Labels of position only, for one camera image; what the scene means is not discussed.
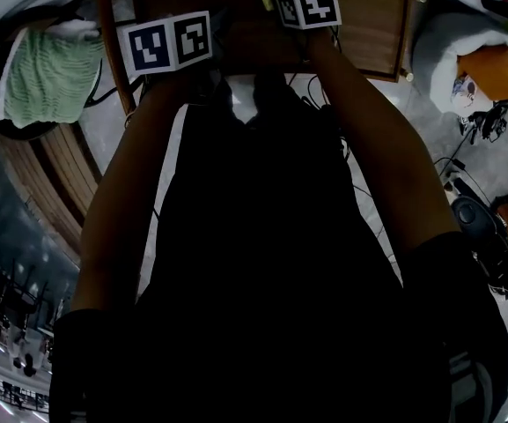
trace wooden table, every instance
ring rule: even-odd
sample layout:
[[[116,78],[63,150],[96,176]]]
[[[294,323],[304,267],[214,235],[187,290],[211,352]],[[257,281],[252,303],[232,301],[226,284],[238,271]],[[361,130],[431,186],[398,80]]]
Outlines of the wooden table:
[[[110,0],[97,0],[107,55],[125,112],[135,107],[114,28]],[[279,26],[275,12],[261,0],[133,0],[138,22],[167,15],[227,8],[233,23],[224,39],[225,75],[255,73],[274,66],[286,72],[311,72],[300,62],[293,39]],[[343,53],[369,78],[398,80],[410,0],[339,0]]]

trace wire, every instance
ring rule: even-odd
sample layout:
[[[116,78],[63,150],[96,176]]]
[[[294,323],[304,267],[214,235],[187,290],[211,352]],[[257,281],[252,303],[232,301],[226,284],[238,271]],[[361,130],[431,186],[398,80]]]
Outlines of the wire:
[[[289,86],[291,86],[292,80],[294,80],[297,75],[298,75],[298,72],[295,72],[294,74],[292,74],[292,77],[289,80]]]
[[[480,185],[476,182],[476,180],[473,178],[473,176],[467,172],[467,170],[462,169],[462,171],[463,171],[466,175],[468,175],[468,178],[469,178],[469,179],[471,179],[471,180],[474,182],[474,184],[476,185],[476,187],[479,189],[479,191],[481,191],[482,195],[483,195],[483,196],[484,196],[484,198],[486,199],[486,202],[488,202],[488,203],[489,203],[489,207],[490,207],[490,199],[488,199],[488,198],[487,198],[487,196],[486,196],[486,194],[484,194],[484,191],[482,191],[482,188],[480,187]]]
[[[353,185],[353,188],[357,189],[358,191],[361,191],[362,193],[366,194],[367,196],[369,196],[371,199],[373,199],[373,196],[371,196],[367,191],[365,191],[364,189],[361,189],[359,188],[358,186],[356,185]]]
[[[330,30],[332,31],[332,39],[335,40],[335,44],[338,47],[338,50],[340,50],[340,53],[343,53],[342,44],[340,43],[340,27],[338,26],[334,31],[334,28],[331,26]]]
[[[310,100],[312,100],[312,101],[313,101],[314,106],[315,106],[316,108],[320,109],[320,105],[318,105],[318,103],[316,103],[316,100],[314,100],[314,97],[313,97],[313,95],[312,95],[312,94],[311,94],[311,92],[310,92],[310,84],[311,84],[311,83],[313,82],[313,80],[314,80],[315,78],[317,78],[317,77],[318,77],[318,75],[315,75],[315,76],[314,76],[314,77],[312,77],[310,80],[308,80],[308,86],[307,86],[306,88],[307,88],[307,90],[308,90],[308,97],[310,97]]]
[[[469,130],[467,132],[467,134],[465,135],[465,137],[463,139],[461,139],[461,142],[459,143],[459,145],[457,146],[457,149],[455,149],[455,152],[453,153],[453,155],[449,158],[449,161],[447,161],[447,163],[445,164],[444,168],[441,170],[441,172],[439,173],[439,176],[441,177],[441,175],[445,172],[445,170],[447,169],[447,167],[449,166],[449,163],[451,163],[451,160],[453,160],[455,158],[455,156],[457,155],[457,152],[459,152],[460,148],[465,144],[465,141],[467,140],[468,136],[473,133],[473,130],[476,129],[476,127],[471,127],[471,130]]]
[[[95,99],[95,100],[90,100],[89,102],[87,102],[85,104],[85,107],[86,108],[91,108],[91,107],[96,107],[97,105],[99,105],[101,102],[103,102],[104,100],[108,99],[109,97],[111,97],[114,93],[116,93],[116,87],[114,87],[113,89],[109,89],[106,93],[104,93],[101,97],[99,97],[98,99]]]
[[[353,185],[353,188],[357,189],[358,191],[361,191],[362,193],[366,194],[367,196],[369,196],[371,199],[373,199],[373,196],[371,196],[367,191],[365,191],[364,189],[360,189],[357,185]],[[380,235],[383,233],[383,229],[385,228],[385,225],[381,225],[380,227],[380,230],[379,232],[375,235],[375,237],[377,238],[377,240],[379,239]]]
[[[434,166],[437,165],[441,160],[450,160],[451,161],[452,159],[450,159],[449,157],[441,157],[440,159],[437,159],[434,161],[434,163],[433,163]]]

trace black cable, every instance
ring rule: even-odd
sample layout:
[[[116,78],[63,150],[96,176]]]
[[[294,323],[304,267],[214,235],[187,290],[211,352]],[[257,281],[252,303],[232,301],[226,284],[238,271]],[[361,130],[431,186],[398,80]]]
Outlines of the black cable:
[[[318,105],[318,103],[316,103],[316,100],[314,100],[314,97],[313,97],[313,95],[312,95],[312,94],[311,94],[311,92],[310,92],[310,84],[311,84],[311,83],[313,82],[313,80],[314,80],[315,78],[317,78],[317,77],[318,77],[318,75],[315,75],[315,76],[314,76],[314,77],[312,77],[310,80],[308,80],[308,86],[307,86],[306,88],[308,89],[308,96],[310,97],[310,100],[312,100],[312,101],[313,101],[313,104],[314,104],[314,106],[315,106],[316,108],[320,109],[320,105]]]
[[[358,191],[361,191],[362,193],[366,194],[367,196],[369,196],[371,199],[373,199],[373,196],[371,196],[367,191],[365,191],[364,189],[360,189],[358,186],[354,185],[353,183],[351,184],[353,185],[353,188],[357,189]],[[379,239],[380,235],[383,233],[383,229],[385,228],[385,225],[381,225],[380,227],[380,230],[379,232],[375,235],[377,237],[377,240]]]
[[[294,80],[297,75],[298,75],[298,72],[295,72],[294,74],[292,74],[292,77],[289,80],[289,86],[291,86],[292,80]]]
[[[300,98],[300,101],[302,101],[303,103],[305,103],[306,105],[309,105],[310,107],[312,107],[314,109],[318,109],[314,106],[314,104],[310,101],[310,99],[308,97],[306,97],[305,95]]]
[[[342,44],[340,42],[340,27],[337,26],[334,31],[334,28],[331,26],[330,30],[332,31],[332,38],[335,39],[335,43],[338,46],[338,50],[340,50],[340,53],[343,53],[342,52]]]
[[[361,191],[362,193],[366,194],[367,196],[369,196],[371,199],[373,199],[373,196],[371,196],[367,191],[365,191],[364,189],[361,189],[359,188],[358,186],[356,185],[353,185],[353,188],[357,189],[358,191]]]
[[[113,89],[109,89],[106,93],[104,93],[101,97],[99,97],[98,99],[95,99],[95,100],[91,100],[89,102],[87,102],[85,104],[85,107],[86,108],[91,108],[91,107],[96,107],[97,105],[99,105],[101,102],[105,101],[106,99],[108,99],[109,97],[111,97],[114,93],[116,93],[116,87],[114,87]]]
[[[462,170],[462,171],[463,171],[466,175],[468,175],[468,178],[469,178],[469,179],[471,179],[471,180],[475,183],[476,187],[479,189],[479,191],[481,191],[482,195],[483,195],[483,196],[484,196],[484,198],[486,199],[486,202],[488,202],[488,203],[489,203],[489,207],[490,207],[490,199],[488,199],[488,198],[487,198],[487,196],[486,196],[486,194],[484,194],[484,191],[482,191],[482,188],[481,188],[481,187],[480,187],[480,185],[476,182],[476,180],[473,178],[473,176],[472,176],[471,174],[469,174],[469,173],[467,172],[467,170],[465,170],[465,169],[461,169],[461,170]]]
[[[434,166],[437,165],[441,160],[450,160],[451,159],[449,157],[441,157],[440,159],[437,159],[433,162]]]
[[[469,130],[467,132],[467,134],[465,135],[465,137],[461,140],[461,142],[459,143],[459,145],[457,146],[457,149],[455,149],[455,152],[453,153],[453,155],[449,158],[449,161],[447,161],[447,163],[445,164],[444,168],[441,170],[441,172],[439,173],[439,176],[441,177],[441,175],[445,172],[445,170],[447,169],[447,167],[449,166],[449,163],[451,163],[451,160],[453,160],[455,158],[455,156],[457,155],[457,153],[459,152],[460,148],[465,144],[465,141],[467,141],[467,138],[468,136],[473,132],[473,130],[476,129],[476,127],[472,127],[471,130]]]

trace white cube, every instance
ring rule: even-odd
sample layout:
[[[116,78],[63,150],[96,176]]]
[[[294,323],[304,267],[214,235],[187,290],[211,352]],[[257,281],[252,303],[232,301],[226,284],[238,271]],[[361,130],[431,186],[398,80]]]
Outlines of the white cube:
[[[176,71],[212,57],[208,11],[131,26],[123,35],[137,75]]]
[[[309,30],[342,24],[338,0],[276,0],[283,26]]]

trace person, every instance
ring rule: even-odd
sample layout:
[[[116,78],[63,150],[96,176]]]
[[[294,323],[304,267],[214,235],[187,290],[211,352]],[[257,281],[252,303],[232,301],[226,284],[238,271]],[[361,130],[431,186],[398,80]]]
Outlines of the person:
[[[233,116],[224,82],[209,105],[188,107],[151,282],[135,304],[192,71],[160,77],[141,99],[85,218],[71,312],[55,325],[53,421],[69,419],[80,391],[89,421],[124,412],[132,420],[496,417],[507,396],[508,335],[430,155],[326,31],[307,38],[331,107],[306,105],[270,70],[255,78],[258,116],[249,124]],[[339,129],[403,287],[358,211]],[[153,339],[129,335],[143,333]],[[113,367],[119,353],[128,363]],[[120,383],[132,385],[120,391]]]
[[[32,377],[42,367],[46,354],[46,340],[37,330],[27,328],[25,331],[24,343],[21,346],[21,353],[25,359],[23,372],[26,376]]]
[[[6,341],[9,361],[16,369],[21,369],[20,355],[25,344],[25,332],[15,326],[15,324],[10,323]]]

